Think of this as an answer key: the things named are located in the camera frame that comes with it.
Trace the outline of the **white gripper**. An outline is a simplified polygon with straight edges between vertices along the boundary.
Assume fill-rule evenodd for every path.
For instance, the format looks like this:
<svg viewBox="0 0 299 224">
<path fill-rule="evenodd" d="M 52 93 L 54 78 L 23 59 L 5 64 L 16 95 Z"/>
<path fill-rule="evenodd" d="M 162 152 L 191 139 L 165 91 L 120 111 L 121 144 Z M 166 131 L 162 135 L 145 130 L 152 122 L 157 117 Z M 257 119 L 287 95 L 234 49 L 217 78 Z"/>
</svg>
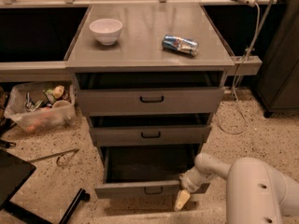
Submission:
<svg viewBox="0 0 299 224">
<path fill-rule="evenodd" d="M 191 193 L 195 193 L 207 182 L 206 177 L 195 167 L 180 175 L 181 186 L 184 188 L 178 192 L 174 210 L 180 211 L 191 198 Z"/>
</svg>

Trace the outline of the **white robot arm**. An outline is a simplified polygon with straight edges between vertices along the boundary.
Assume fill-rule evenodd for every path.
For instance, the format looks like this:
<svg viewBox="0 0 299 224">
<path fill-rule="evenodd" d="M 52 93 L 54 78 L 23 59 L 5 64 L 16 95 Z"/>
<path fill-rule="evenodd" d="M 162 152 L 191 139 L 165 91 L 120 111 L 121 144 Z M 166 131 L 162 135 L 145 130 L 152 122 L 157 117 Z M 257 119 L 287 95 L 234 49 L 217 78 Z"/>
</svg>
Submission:
<svg viewBox="0 0 299 224">
<path fill-rule="evenodd" d="M 191 195 L 215 177 L 226 181 L 226 224 L 283 224 L 299 216 L 299 183 L 258 159 L 244 157 L 225 163 L 209 154 L 195 157 L 181 175 L 174 209 L 181 210 Z"/>
</svg>

